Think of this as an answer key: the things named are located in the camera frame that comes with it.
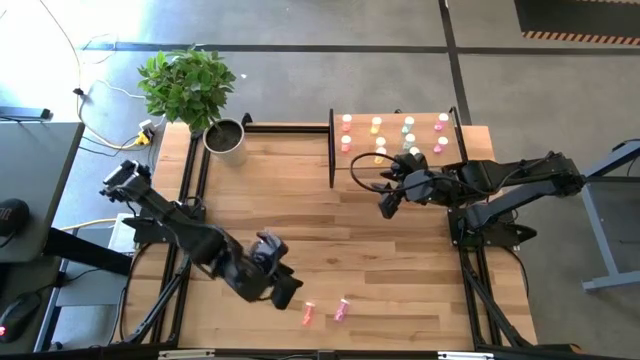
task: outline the white cable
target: white cable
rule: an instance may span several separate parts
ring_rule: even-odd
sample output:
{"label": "white cable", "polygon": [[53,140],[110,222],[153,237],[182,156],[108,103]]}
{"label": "white cable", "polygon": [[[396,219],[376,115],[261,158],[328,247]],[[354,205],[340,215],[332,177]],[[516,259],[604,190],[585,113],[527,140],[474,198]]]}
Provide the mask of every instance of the white cable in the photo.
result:
{"label": "white cable", "polygon": [[111,90],[120,91],[120,92],[124,93],[125,95],[127,95],[127,96],[128,96],[128,97],[130,97],[130,98],[134,98],[134,99],[145,99],[145,97],[144,97],[144,96],[142,96],[142,95],[133,95],[133,94],[130,94],[130,93],[129,93],[127,90],[125,90],[125,89],[121,89],[121,88],[117,88],[117,87],[115,87],[115,86],[111,86],[111,84],[109,84],[106,80],[96,79],[96,81],[98,81],[98,82],[101,82],[101,83],[105,84],[105,85],[106,85],[109,89],[111,89]]}
{"label": "white cable", "polygon": [[[73,51],[73,56],[76,59],[76,64],[78,66],[78,89],[82,88],[82,65],[80,64],[80,59],[78,58],[78,52],[76,51],[76,48],[73,46],[73,42],[71,42],[71,39],[69,38],[69,35],[67,35],[67,32],[64,31],[64,29],[62,28],[62,25],[60,25],[60,23],[58,22],[58,20],[56,19],[55,16],[53,16],[53,13],[51,13],[51,10],[49,10],[49,8],[47,7],[47,5],[45,5],[43,0],[39,0],[40,4],[42,5],[42,7],[44,7],[44,9],[47,11],[47,13],[49,14],[49,16],[51,17],[51,19],[53,20],[53,22],[56,23],[56,25],[58,26],[58,29],[60,29],[60,31],[62,32],[62,35],[64,35],[65,39],[67,39],[67,42],[69,43],[69,46],[71,47],[71,50]],[[116,144],[112,144],[111,142],[109,142],[107,139],[103,138],[102,136],[100,136],[95,130],[93,130],[83,119],[82,116],[80,114],[80,109],[81,109],[81,104],[80,104],[80,100],[79,98],[82,95],[77,95],[76,98],[76,115],[78,116],[78,120],[80,120],[81,123],[84,124],[84,127],[93,134],[93,136],[95,136],[98,140],[100,140],[103,144],[105,144],[107,147],[110,147],[112,149],[115,150],[129,150],[132,147],[134,147],[136,144],[129,144],[129,145],[125,145],[125,146],[120,146],[120,145],[116,145]]]}
{"label": "white cable", "polygon": [[59,230],[69,231],[69,230],[80,229],[80,228],[91,226],[91,225],[104,224],[106,222],[116,222],[116,221],[118,221],[118,219],[115,219],[115,218],[114,219],[98,219],[93,221],[87,221],[85,223],[78,224],[78,225],[66,226],[66,227],[60,228]]}
{"label": "white cable", "polygon": [[82,47],[82,51],[84,51],[89,45],[91,45],[91,43],[93,42],[94,39],[99,38],[99,37],[103,37],[103,36],[107,36],[107,35],[115,35],[113,38],[113,47],[111,48],[111,50],[109,50],[109,54],[107,54],[107,56],[105,56],[104,58],[96,61],[96,62],[92,62],[92,63],[87,63],[85,61],[83,61],[83,64],[91,64],[91,65],[97,65],[97,64],[101,64],[103,62],[105,62],[108,58],[110,58],[111,56],[113,56],[116,53],[116,46],[118,45],[118,40],[119,40],[119,35],[116,34],[112,34],[112,33],[106,33],[106,34],[100,34],[100,35],[96,35],[91,37],[91,39],[89,39],[89,41],[85,44],[85,46]]}
{"label": "white cable", "polygon": [[164,121],[165,121],[166,119],[167,119],[167,116],[166,116],[166,115],[162,115],[162,119],[160,119],[160,122],[159,122],[159,123],[157,123],[157,124],[153,124],[153,127],[154,127],[155,129],[157,129],[158,127],[160,127],[160,125],[162,125],[162,124],[164,123]]}

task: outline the wooden table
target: wooden table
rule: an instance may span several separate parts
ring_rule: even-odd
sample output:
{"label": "wooden table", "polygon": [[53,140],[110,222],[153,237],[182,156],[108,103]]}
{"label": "wooden table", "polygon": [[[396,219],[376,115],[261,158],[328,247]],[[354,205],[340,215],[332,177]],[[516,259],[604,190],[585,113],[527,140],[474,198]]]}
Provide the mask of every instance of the wooden table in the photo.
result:
{"label": "wooden table", "polygon": [[[487,127],[467,126],[463,134],[470,158],[493,158]],[[167,126],[153,177],[167,199],[178,196],[188,142],[186,126]],[[402,204],[392,220],[384,220],[378,196],[348,176],[336,176],[330,189],[326,134],[247,134],[247,148],[241,168],[211,158],[207,221],[243,245],[255,241],[257,231],[272,230],[290,247],[283,262],[305,284],[279,311],[268,302],[246,303],[224,281],[192,270],[181,348],[471,349],[459,258],[449,245],[444,208]],[[200,144],[194,169],[202,151]],[[196,170],[192,193],[197,176]],[[151,246],[135,269],[127,333],[157,298],[166,251]],[[497,303],[535,342],[518,263],[502,249],[487,249],[487,258]],[[336,323],[341,298],[351,306],[345,321]],[[306,301],[317,305],[308,327],[301,324]],[[165,328],[172,312],[169,306]],[[488,338],[483,307],[479,313]]]}

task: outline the wire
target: wire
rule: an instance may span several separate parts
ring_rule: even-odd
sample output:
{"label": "wire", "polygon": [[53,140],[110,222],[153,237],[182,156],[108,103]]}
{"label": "wire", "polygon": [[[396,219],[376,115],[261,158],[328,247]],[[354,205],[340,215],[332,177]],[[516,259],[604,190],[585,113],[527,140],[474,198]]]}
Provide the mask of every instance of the wire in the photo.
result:
{"label": "wire", "polygon": [[67,32],[64,31],[64,28],[62,28],[62,25],[60,25],[60,23],[58,22],[58,19],[56,19],[56,17],[53,16],[53,13],[51,12],[51,10],[49,10],[49,8],[47,7],[47,5],[44,3],[43,0],[39,0],[39,1],[40,1],[40,4],[42,5],[42,7],[44,7],[44,9],[49,14],[49,17],[51,17],[53,22],[56,23],[56,25],[58,26],[58,29],[60,29],[60,32],[62,32],[62,35],[64,35],[65,39],[69,43],[69,47],[71,47],[71,51],[73,52],[73,57],[76,59],[76,65],[78,67],[78,88],[76,90],[80,90],[80,94],[76,93],[76,115],[78,116],[78,120],[80,120],[80,122],[84,124],[84,127],[90,133],[92,133],[98,140],[100,140],[106,146],[108,146],[108,147],[110,147],[112,149],[115,149],[115,150],[129,150],[130,148],[135,146],[135,144],[131,144],[131,145],[128,145],[128,146],[118,146],[116,144],[112,144],[107,139],[105,139],[102,136],[100,136],[95,130],[93,130],[84,121],[84,119],[82,119],[82,111],[81,111],[82,110],[82,105],[80,104],[80,98],[82,96],[84,96],[84,95],[81,95],[82,94],[82,90],[81,90],[81,88],[82,88],[82,65],[80,64],[80,58],[78,58],[78,52],[76,51],[75,47],[73,46],[73,42],[71,41],[71,38],[69,38],[69,35],[67,35]]}
{"label": "wire", "polygon": [[120,291],[120,298],[118,300],[118,305],[116,307],[116,318],[113,320],[113,328],[111,329],[111,336],[109,337],[109,341],[107,341],[107,345],[111,344],[111,342],[113,341],[113,337],[116,335],[116,329],[118,329],[118,319],[120,319],[120,308],[122,307],[122,298],[124,296],[124,289],[125,288],[122,287],[122,291]]}
{"label": "wire", "polygon": [[133,213],[133,217],[137,218],[138,217],[138,212],[133,208],[133,206],[131,206],[131,203],[128,201],[125,201],[127,203],[127,207],[129,208],[129,210],[131,210],[131,212]]}
{"label": "wire", "polygon": [[[104,269],[95,268],[95,269],[90,269],[90,270],[83,271],[80,274],[72,277],[71,279],[63,280],[62,284],[60,285],[60,287],[69,285],[70,283],[80,279],[81,277],[83,277],[83,276],[85,276],[85,275],[87,275],[89,273],[92,273],[94,271],[100,271],[100,270],[104,270]],[[35,289],[33,291],[28,291],[28,292],[22,293],[22,294],[18,295],[18,297],[26,295],[26,294],[33,294],[33,293],[38,294],[38,296],[40,296],[40,291],[45,290],[45,289],[50,288],[50,287],[55,287],[57,284],[58,284],[58,281],[56,280],[56,281],[54,281],[54,282],[52,282],[50,284],[41,286],[41,287],[39,287],[39,288],[37,288],[37,289]]]}
{"label": "wire", "polygon": [[13,238],[15,237],[16,232],[12,232],[11,234],[9,234],[9,236],[7,236],[7,240],[5,240],[2,244],[0,244],[0,249],[2,249],[3,247],[9,245],[9,243],[11,242],[11,240],[13,240]]}
{"label": "wire", "polygon": [[531,163],[531,164],[529,164],[529,165],[527,165],[527,166],[518,167],[517,169],[513,170],[513,171],[512,171],[512,172],[510,172],[507,176],[505,176],[505,177],[502,179],[502,181],[500,181],[500,184],[498,184],[498,187],[497,187],[497,188],[496,188],[496,190],[494,191],[494,194],[495,194],[495,193],[497,193],[498,191],[500,191],[500,189],[502,189],[502,188],[504,187],[504,184],[505,184],[505,183],[506,183],[506,182],[507,182],[507,181],[508,181],[512,176],[514,176],[515,174],[519,173],[520,171],[527,171],[527,170],[533,169],[534,167],[536,167],[536,166],[538,166],[538,165],[542,164],[543,162],[545,162],[545,161],[549,160],[549,158],[550,158],[551,156],[553,156],[553,155],[554,155],[554,152],[553,152],[553,151],[549,151],[549,152],[547,153],[547,155],[545,155],[545,157],[543,157],[542,159],[540,159],[540,160],[538,160],[538,161],[536,161],[536,162],[533,162],[533,163]]}
{"label": "wire", "polygon": [[[94,40],[95,38],[99,38],[99,37],[103,37],[103,36],[107,36],[107,35],[111,35],[111,33],[106,33],[106,34],[101,34],[101,35],[93,36],[93,37],[92,37],[91,39],[89,39],[89,41],[88,41],[88,42],[87,42],[87,43],[82,47],[82,51],[85,51],[85,50],[87,49],[87,47],[89,47],[89,45],[91,45],[91,43],[93,42],[93,40]],[[89,63],[89,64],[91,64],[91,65],[101,64],[101,63],[105,62],[108,58],[110,58],[111,56],[113,56],[113,54],[115,54],[115,53],[116,53],[116,46],[117,46],[117,44],[118,44],[118,37],[119,37],[119,36],[118,36],[118,34],[115,34],[115,37],[114,37],[114,39],[113,39],[113,48],[111,48],[111,50],[110,50],[111,52],[110,52],[107,56],[105,56],[104,58],[102,58],[102,59],[100,59],[100,60],[98,60],[98,61],[96,61],[96,62],[92,62],[92,63]]]}
{"label": "wire", "polygon": [[491,195],[488,192],[485,192],[485,191],[482,191],[480,189],[477,189],[477,188],[475,188],[475,187],[473,187],[473,186],[471,186],[471,185],[469,185],[467,183],[464,183],[464,182],[462,182],[462,181],[460,181],[458,179],[453,179],[453,178],[446,177],[446,176],[433,176],[433,177],[431,177],[431,178],[429,178],[427,180],[420,181],[418,183],[415,183],[415,184],[413,184],[411,186],[407,186],[407,187],[400,187],[400,188],[396,188],[396,189],[376,189],[376,188],[373,188],[373,187],[371,187],[369,185],[364,184],[362,181],[360,181],[356,177],[355,173],[353,172],[353,165],[355,164],[355,162],[358,161],[359,159],[362,159],[363,157],[367,157],[367,156],[380,156],[380,157],[383,157],[385,159],[388,159],[388,160],[391,160],[391,161],[395,162],[395,159],[392,158],[391,156],[386,155],[386,154],[375,153],[375,152],[366,152],[366,153],[362,153],[362,154],[354,157],[353,160],[351,160],[351,165],[349,166],[349,172],[351,173],[351,178],[353,179],[353,181],[355,181],[356,184],[358,184],[361,188],[363,188],[365,190],[369,190],[369,191],[372,191],[372,192],[377,192],[377,193],[380,193],[380,194],[387,194],[387,193],[395,193],[395,192],[399,192],[399,191],[410,190],[410,189],[416,188],[418,186],[422,186],[424,184],[433,182],[434,180],[446,180],[446,181],[453,182],[453,183],[459,184],[461,186],[464,186],[464,187],[466,187],[466,188],[468,188],[470,190],[473,190],[473,191],[475,191],[477,193],[480,193],[480,194],[483,194],[483,195]]}
{"label": "wire", "polygon": [[627,176],[629,176],[629,174],[631,174],[631,168],[633,167],[633,164],[635,164],[636,160],[638,160],[637,157],[635,159],[633,159],[633,161],[631,161],[631,164],[629,164],[629,167],[627,168]]}
{"label": "wire", "polygon": [[[133,139],[137,139],[137,138],[138,138],[138,135],[136,135],[136,136],[132,136],[132,137],[130,137],[129,139],[127,139],[124,143],[122,143],[122,145],[121,145],[121,146],[119,146],[119,147],[118,147],[118,151],[116,151],[116,152],[115,152],[115,154],[107,154],[107,153],[103,153],[103,152],[101,152],[101,151],[96,151],[96,150],[92,150],[92,149],[87,149],[86,147],[83,147],[83,146],[79,146],[79,148],[80,148],[80,149],[82,149],[82,150],[84,150],[84,151],[88,151],[88,152],[90,152],[90,153],[94,153],[94,154],[97,154],[97,155],[104,155],[104,156],[106,156],[106,157],[116,157],[116,156],[117,156],[121,151],[123,151],[123,150],[127,150],[128,148],[131,148],[131,147],[136,146],[137,144],[136,144],[135,142],[134,142],[134,143],[132,143],[132,144],[126,145],[126,146],[125,146],[125,144],[126,144],[126,143],[128,143],[129,141],[131,141],[131,140],[133,140]],[[89,140],[90,142],[95,143],[95,141],[93,141],[93,140],[91,140],[91,139],[88,139],[88,138],[86,138],[86,137],[83,137],[83,139],[85,139],[85,140]],[[141,151],[141,150],[144,150],[144,149],[145,149],[145,147],[143,146],[143,147],[140,147],[140,148],[138,148],[138,149],[133,149],[132,151]]]}
{"label": "wire", "polygon": [[133,258],[133,261],[131,262],[131,271],[129,271],[129,276],[127,276],[127,282],[124,285],[123,293],[122,293],[122,301],[120,302],[120,309],[118,311],[118,318],[116,318],[116,322],[118,322],[118,320],[120,320],[119,323],[119,332],[120,332],[120,341],[124,340],[124,328],[123,328],[123,324],[124,324],[124,309],[127,306],[127,297],[129,295],[129,285],[131,284],[131,278],[133,277],[133,272],[136,268],[136,264],[138,263],[138,260],[142,257],[142,255],[145,253],[145,251],[147,251],[147,249],[149,248],[149,246],[151,246],[151,244],[144,244],[142,245],[142,247],[140,248],[140,250],[138,251],[138,254]]}
{"label": "wire", "polygon": [[69,230],[80,229],[80,228],[91,226],[91,225],[95,225],[95,224],[102,224],[102,223],[116,222],[116,221],[118,221],[118,219],[115,219],[115,218],[114,219],[99,219],[99,220],[88,221],[86,223],[82,223],[82,224],[78,224],[78,225],[63,227],[63,228],[60,228],[58,230],[60,230],[60,231],[69,231]]}
{"label": "wire", "polygon": [[522,271],[522,278],[524,279],[524,289],[527,292],[527,297],[529,297],[529,277],[527,276],[527,269],[524,267],[524,263],[522,262],[522,259],[520,259],[520,257],[511,248],[507,246],[503,246],[502,248],[505,249],[506,252],[511,254],[511,256],[513,256],[513,258],[516,259],[520,264],[520,269]]}
{"label": "wire", "polygon": [[127,90],[125,89],[121,89],[121,88],[117,88],[115,86],[111,86],[111,84],[109,84],[106,80],[102,80],[102,79],[96,79],[97,82],[101,82],[103,84],[105,84],[109,89],[111,90],[115,90],[115,91],[120,91],[121,93],[124,93],[125,95],[127,95],[130,98],[134,98],[134,99],[146,99],[144,96],[142,95],[133,95],[131,93],[129,93]]}

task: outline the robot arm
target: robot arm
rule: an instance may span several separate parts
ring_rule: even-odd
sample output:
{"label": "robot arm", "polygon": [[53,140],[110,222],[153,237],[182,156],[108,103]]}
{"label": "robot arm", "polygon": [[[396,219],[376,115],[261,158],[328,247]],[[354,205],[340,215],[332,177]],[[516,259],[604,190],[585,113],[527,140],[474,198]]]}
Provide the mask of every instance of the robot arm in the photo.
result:
{"label": "robot arm", "polygon": [[[422,205],[431,203],[448,207],[450,220],[453,218],[455,222],[452,230],[455,227],[461,232],[480,233],[500,219],[510,218],[511,212],[520,206],[542,196],[575,195],[585,184],[584,176],[573,161],[561,153],[549,152],[540,159],[507,164],[470,160],[444,166],[441,172],[430,170],[422,154],[396,155],[393,160],[390,170],[381,176],[397,182],[396,187],[390,183],[373,186],[382,195],[378,206],[383,217],[393,217],[403,199]],[[512,185],[522,186],[484,202],[503,187]],[[532,237],[532,229],[521,227],[519,230],[527,233],[519,242]]]}
{"label": "robot arm", "polygon": [[249,302],[261,301],[263,292],[273,287],[269,297],[278,309],[285,309],[302,281],[293,270],[280,263],[288,247],[277,236],[259,232],[245,253],[242,245],[224,229],[192,219],[181,204],[169,202],[151,188],[149,168],[125,161],[104,180],[100,192],[112,202],[133,201],[151,218],[125,220],[137,231],[155,231],[173,242],[209,277],[223,278],[238,295]]}

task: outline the gray floor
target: gray floor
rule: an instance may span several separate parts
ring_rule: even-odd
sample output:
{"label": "gray floor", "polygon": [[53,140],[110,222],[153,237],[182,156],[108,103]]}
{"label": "gray floor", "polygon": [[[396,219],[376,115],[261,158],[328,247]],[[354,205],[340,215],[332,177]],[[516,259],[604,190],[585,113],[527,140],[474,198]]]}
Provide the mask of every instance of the gray floor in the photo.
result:
{"label": "gray floor", "polygon": [[[121,41],[218,44],[445,45],[435,0],[49,0],[51,10],[84,44],[117,33]],[[595,47],[526,40],[513,2],[449,0],[459,46]],[[37,2],[9,5],[0,20],[0,103],[46,106],[57,121],[75,119],[77,70],[68,45]],[[107,79],[136,92],[136,66],[150,53],[83,54],[83,85]],[[455,104],[446,55],[227,53],[238,77],[227,115],[249,111],[257,121],[326,121],[338,112],[434,112]],[[640,135],[638,57],[461,56],[474,124],[489,125],[499,161],[562,151],[585,168],[618,142]],[[146,119],[141,100],[95,83],[85,120],[122,142]],[[80,152],[55,224],[70,225],[124,212],[98,195],[102,178],[125,158]],[[635,174],[640,174],[640,166]],[[539,230],[522,248],[531,282],[538,340],[573,342],[596,354],[639,357],[640,286],[588,295],[580,282],[605,274],[580,197],[543,199],[520,211]],[[638,258],[629,245],[627,256]],[[77,320],[92,316],[94,324]],[[67,347],[104,341],[112,309],[66,309],[56,340]]]}

